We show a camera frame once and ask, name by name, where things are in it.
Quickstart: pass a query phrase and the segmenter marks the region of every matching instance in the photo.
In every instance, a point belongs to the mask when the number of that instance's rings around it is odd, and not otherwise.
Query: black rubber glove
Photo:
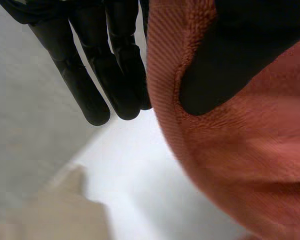
[[[187,69],[180,102],[203,115],[300,40],[300,0],[215,0],[218,18]]]
[[[80,59],[69,21],[117,115],[132,120],[140,110],[151,108],[146,70],[134,37],[138,0],[18,1],[0,4],[18,22],[29,24],[92,125],[105,124],[110,110]],[[108,44],[107,20],[115,54]]]

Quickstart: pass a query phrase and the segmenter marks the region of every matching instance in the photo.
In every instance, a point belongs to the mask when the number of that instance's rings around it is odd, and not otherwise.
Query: white surface
[[[75,158],[86,195],[109,208],[115,240],[236,240],[244,230],[184,175],[153,111],[116,119]]]

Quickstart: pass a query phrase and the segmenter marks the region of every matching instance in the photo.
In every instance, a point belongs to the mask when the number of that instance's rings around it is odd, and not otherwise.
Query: orange fabric
[[[300,240],[300,42],[235,97],[192,116],[179,103],[181,78],[215,17],[213,0],[151,1],[151,103],[175,156],[216,205],[261,240]]]

